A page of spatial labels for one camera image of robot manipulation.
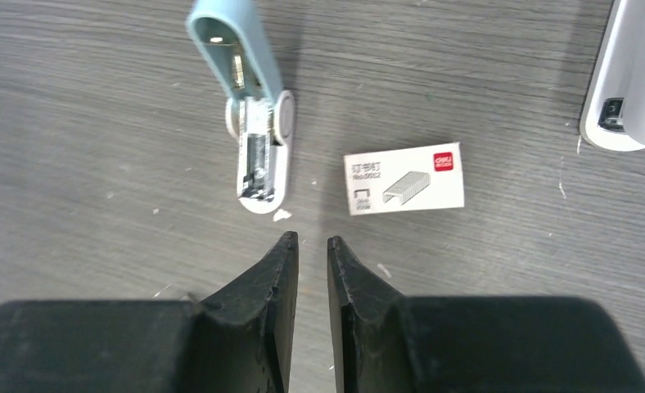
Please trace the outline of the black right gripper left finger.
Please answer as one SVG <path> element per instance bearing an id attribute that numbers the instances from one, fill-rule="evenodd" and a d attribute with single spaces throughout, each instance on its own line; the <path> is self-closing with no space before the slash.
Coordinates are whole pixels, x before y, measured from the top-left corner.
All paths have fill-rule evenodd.
<path id="1" fill-rule="evenodd" d="M 199 300 L 0 304 L 0 392 L 286 392 L 299 242 Z"/>

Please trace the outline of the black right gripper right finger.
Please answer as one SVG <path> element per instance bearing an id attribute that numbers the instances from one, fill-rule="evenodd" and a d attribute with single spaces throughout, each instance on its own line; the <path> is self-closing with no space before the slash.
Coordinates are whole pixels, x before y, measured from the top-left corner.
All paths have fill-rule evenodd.
<path id="1" fill-rule="evenodd" d="M 327 242 L 339 392 L 645 392 L 615 321 L 574 296 L 406 296 Z"/>

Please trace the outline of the white staple box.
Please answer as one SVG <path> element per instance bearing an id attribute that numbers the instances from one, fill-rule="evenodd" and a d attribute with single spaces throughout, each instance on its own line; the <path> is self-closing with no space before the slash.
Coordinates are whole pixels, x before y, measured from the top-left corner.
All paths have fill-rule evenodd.
<path id="1" fill-rule="evenodd" d="M 465 206 L 458 142 L 344 156 L 351 216 Z"/>

